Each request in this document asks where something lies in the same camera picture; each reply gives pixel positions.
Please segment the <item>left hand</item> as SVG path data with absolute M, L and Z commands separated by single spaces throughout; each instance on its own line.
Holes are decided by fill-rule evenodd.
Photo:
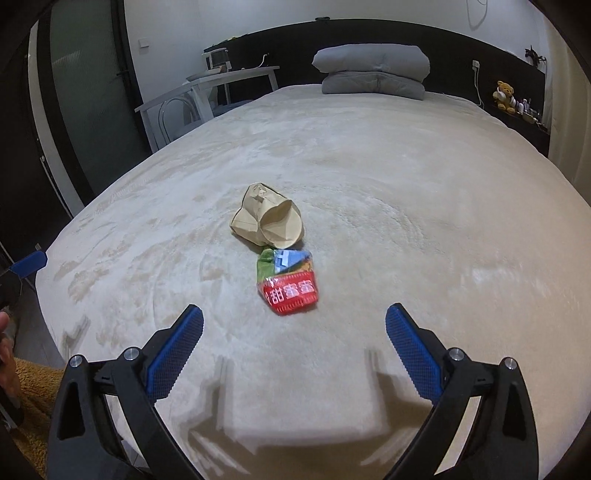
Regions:
M 0 319 L 1 330 L 1 370 L 0 370 L 0 384 L 5 391 L 9 400 L 15 407 L 20 406 L 21 385 L 16 371 L 16 362 L 13 353 L 13 342 L 5 334 L 6 329 L 10 323 L 9 315 L 2 311 Z

